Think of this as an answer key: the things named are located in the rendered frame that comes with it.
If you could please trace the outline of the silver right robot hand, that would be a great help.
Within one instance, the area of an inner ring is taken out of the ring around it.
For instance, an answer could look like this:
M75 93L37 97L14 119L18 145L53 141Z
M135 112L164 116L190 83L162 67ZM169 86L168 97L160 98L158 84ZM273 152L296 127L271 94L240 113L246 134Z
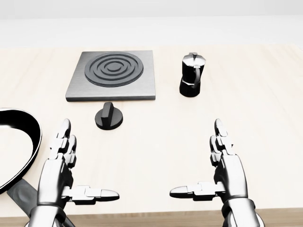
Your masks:
M247 181L241 160L232 150L233 144L222 121L214 122L215 134L210 137L210 160L215 167L214 182L198 182L196 185L180 186L169 192L170 197L211 201L220 197L225 203L229 199L247 198Z

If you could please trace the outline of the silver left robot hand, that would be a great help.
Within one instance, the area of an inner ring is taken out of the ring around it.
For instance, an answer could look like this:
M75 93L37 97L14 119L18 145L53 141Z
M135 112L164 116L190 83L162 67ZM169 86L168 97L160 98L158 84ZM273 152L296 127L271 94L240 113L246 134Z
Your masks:
M93 189L88 185L73 187L71 169L76 164L77 140L71 135L71 122L64 119L50 146L38 185L38 205L64 208L67 202L76 205L94 205L97 201L115 201L119 194L112 190Z

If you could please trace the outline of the round black stove knob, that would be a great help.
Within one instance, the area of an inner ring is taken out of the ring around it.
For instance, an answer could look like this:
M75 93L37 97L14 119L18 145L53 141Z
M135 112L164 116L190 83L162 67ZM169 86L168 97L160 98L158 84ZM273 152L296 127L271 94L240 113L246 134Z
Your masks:
M95 123L102 130L113 130L123 122L122 112L115 108L112 102L105 102L95 115Z

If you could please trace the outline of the flat dark stove plate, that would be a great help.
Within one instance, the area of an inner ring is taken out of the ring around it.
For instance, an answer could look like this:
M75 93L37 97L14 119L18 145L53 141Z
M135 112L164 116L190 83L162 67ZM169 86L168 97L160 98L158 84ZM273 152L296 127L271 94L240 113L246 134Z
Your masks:
M153 52L82 52L65 98L68 102L154 100Z

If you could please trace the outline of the black frying pan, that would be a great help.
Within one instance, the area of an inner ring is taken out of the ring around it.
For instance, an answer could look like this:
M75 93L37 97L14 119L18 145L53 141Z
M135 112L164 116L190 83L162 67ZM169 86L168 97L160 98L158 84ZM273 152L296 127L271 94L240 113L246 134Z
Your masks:
M31 209L39 206L38 189L23 176L35 161L41 140L42 128L32 114L0 108L0 194L6 192L28 217ZM66 216L63 227L75 225Z

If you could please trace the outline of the black moka pot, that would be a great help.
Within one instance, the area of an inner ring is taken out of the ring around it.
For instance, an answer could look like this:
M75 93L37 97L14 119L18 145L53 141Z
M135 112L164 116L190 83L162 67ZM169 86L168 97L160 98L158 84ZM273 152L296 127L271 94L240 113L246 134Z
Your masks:
M179 92L185 97L196 97L200 93L201 76L205 58L196 52L190 52L182 60L182 78Z

